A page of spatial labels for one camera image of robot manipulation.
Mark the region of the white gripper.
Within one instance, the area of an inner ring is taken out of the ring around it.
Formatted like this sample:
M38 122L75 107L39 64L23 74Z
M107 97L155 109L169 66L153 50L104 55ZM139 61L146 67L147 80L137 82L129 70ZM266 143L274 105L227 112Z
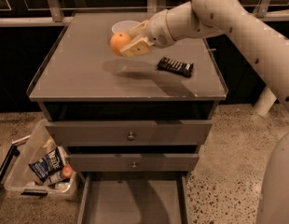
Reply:
M124 57L135 57L149 53L153 46L163 49L172 46L172 38L167 24L168 10L162 10L130 28L128 34L133 40L119 52Z

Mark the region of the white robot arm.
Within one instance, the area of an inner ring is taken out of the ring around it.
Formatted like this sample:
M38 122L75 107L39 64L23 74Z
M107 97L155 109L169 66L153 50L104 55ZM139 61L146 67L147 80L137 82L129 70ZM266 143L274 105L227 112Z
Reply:
M289 111L289 39L254 15L239 0L191 0L162 10L129 30L126 57L166 48L184 38L216 36L233 42ZM289 133L272 150L264 174L255 224L289 224Z

